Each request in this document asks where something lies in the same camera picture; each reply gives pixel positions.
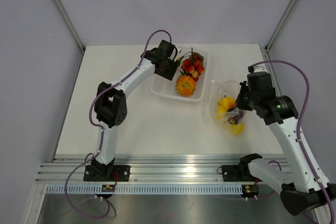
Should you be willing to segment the red lychee bunch with leaves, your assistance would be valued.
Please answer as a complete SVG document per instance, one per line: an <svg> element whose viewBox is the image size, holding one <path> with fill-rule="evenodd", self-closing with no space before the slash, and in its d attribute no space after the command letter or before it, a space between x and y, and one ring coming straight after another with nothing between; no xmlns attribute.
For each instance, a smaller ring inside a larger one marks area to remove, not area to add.
<svg viewBox="0 0 336 224"><path fill-rule="evenodd" d="M199 53L191 50L178 59L180 63L179 73L182 76L189 76L195 82L198 82L200 76L205 73L204 57Z"/></svg>

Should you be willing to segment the yellow pear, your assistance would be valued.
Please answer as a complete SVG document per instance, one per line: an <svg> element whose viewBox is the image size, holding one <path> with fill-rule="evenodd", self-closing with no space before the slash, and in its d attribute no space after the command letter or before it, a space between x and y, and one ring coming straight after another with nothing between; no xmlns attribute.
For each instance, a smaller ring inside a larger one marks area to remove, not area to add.
<svg viewBox="0 0 336 224"><path fill-rule="evenodd" d="M231 97L223 97L220 99L218 105L221 105L228 110L232 107L235 107L235 100Z"/></svg>

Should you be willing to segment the dark red plum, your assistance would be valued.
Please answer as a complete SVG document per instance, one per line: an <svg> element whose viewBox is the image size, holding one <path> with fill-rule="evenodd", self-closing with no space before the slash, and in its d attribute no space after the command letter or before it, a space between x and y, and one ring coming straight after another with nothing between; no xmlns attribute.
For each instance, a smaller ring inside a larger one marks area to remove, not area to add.
<svg viewBox="0 0 336 224"><path fill-rule="evenodd" d="M229 124L239 124L243 121L245 111L237 108L231 108L226 112L226 120Z"/></svg>

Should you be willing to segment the clear zip top bag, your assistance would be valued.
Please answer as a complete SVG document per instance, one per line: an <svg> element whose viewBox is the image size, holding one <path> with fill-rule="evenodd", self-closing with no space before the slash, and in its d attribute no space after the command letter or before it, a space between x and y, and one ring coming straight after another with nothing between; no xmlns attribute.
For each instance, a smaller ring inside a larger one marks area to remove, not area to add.
<svg viewBox="0 0 336 224"><path fill-rule="evenodd" d="M238 137L245 129L246 111L237 107L240 85L237 81L211 81L209 112L214 123L228 134Z"/></svg>

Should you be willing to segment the yellow bell pepper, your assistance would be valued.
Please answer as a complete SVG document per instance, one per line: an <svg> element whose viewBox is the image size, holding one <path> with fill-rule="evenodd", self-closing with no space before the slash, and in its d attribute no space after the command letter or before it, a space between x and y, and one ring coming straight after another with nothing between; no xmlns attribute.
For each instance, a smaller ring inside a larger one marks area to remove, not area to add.
<svg viewBox="0 0 336 224"><path fill-rule="evenodd" d="M227 109L221 105L217 106L217 112L215 113L215 117L217 120L221 120L225 117Z"/></svg>

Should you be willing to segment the yellow lemon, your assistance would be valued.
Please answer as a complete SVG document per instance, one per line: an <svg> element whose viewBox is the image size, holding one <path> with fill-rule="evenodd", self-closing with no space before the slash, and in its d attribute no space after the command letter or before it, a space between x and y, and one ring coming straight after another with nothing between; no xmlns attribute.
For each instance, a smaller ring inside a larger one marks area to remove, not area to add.
<svg viewBox="0 0 336 224"><path fill-rule="evenodd" d="M230 133L232 135L240 135L243 131L244 131L244 123L230 125Z"/></svg>

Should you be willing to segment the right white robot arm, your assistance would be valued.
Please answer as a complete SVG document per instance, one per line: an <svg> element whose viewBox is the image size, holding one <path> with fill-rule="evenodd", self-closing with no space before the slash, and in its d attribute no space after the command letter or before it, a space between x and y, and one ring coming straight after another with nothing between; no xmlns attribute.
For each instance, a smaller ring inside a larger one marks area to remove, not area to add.
<svg viewBox="0 0 336 224"><path fill-rule="evenodd" d="M288 96L276 95L271 75L254 72L240 83L236 100L239 109L255 111L277 139L291 170L286 175L270 166L259 154L239 160L238 173L244 180L253 177L270 186L293 216L335 200L335 184L324 174L299 126L299 113Z"/></svg>

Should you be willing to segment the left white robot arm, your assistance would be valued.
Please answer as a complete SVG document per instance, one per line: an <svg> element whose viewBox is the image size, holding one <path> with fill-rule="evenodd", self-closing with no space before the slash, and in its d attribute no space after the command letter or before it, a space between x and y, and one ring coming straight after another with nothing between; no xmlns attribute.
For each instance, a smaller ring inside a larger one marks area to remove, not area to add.
<svg viewBox="0 0 336 224"><path fill-rule="evenodd" d="M127 117L128 96L154 74L171 81L179 66L175 60L177 53L175 45L162 40L158 47L145 49L136 67L117 81L99 84L90 112L96 113L100 143L90 168L100 180L107 181L113 176L118 129Z"/></svg>

